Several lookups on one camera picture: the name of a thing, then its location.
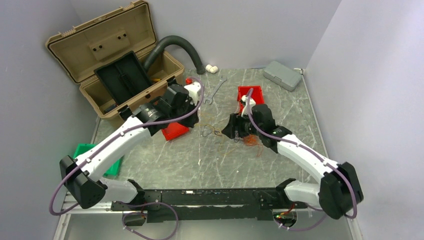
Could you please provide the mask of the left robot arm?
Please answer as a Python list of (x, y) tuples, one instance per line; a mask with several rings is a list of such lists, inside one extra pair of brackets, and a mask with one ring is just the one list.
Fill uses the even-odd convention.
[(105, 172), (143, 140), (179, 123), (192, 128), (198, 123), (198, 109), (204, 86), (198, 81), (182, 86), (168, 85), (165, 93), (139, 106), (124, 123), (91, 150), (76, 158), (66, 156), (59, 166), (62, 181), (76, 200), (75, 206), (89, 209), (101, 201), (123, 202), (137, 210), (144, 203), (143, 189), (131, 179), (118, 181), (104, 178)]

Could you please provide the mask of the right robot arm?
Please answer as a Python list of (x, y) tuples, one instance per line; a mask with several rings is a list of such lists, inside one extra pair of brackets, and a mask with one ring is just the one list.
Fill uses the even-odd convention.
[(355, 218), (364, 199), (355, 167), (349, 162), (331, 160), (303, 143), (292, 131), (277, 125), (266, 104), (245, 106), (232, 113), (222, 134), (230, 139), (255, 135), (275, 153), (289, 158), (316, 180), (315, 184), (290, 179), (281, 183), (276, 203), (287, 208), (303, 202), (319, 208), (332, 219)]

